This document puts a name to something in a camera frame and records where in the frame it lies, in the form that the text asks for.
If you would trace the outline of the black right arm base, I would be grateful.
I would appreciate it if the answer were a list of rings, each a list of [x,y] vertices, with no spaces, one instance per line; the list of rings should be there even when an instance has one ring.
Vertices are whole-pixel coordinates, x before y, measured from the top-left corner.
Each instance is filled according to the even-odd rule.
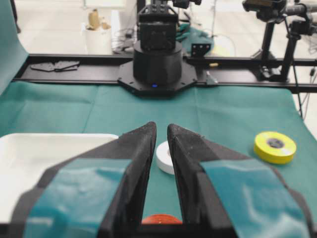
[[[132,93],[143,96],[171,96],[197,81],[195,67],[183,59],[179,42],[172,51],[146,51],[140,41],[134,44],[133,60],[120,65],[117,80]]]

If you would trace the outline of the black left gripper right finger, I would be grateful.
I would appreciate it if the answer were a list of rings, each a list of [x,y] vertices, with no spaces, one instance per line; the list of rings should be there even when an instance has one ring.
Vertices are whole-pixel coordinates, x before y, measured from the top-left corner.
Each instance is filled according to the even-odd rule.
[[[176,124],[167,140],[183,222],[204,237],[316,237],[304,197],[274,167]]]

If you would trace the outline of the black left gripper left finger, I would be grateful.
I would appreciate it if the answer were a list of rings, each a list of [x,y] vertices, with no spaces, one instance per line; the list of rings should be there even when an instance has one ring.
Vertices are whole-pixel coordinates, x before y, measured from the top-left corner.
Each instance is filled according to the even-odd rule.
[[[47,168],[20,196],[10,237],[112,238],[139,225],[156,137],[151,121]]]

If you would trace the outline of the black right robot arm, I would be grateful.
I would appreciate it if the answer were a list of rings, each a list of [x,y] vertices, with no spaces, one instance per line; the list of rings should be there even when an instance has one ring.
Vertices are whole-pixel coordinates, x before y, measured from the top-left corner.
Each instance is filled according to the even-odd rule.
[[[187,9],[191,3],[200,5],[200,0],[152,0],[144,6],[137,16],[137,41],[135,52],[171,53],[179,46],[177,39],[181,33],[189,30],[191,16],[184,12],[185,18],[179,17],[175,8]]]

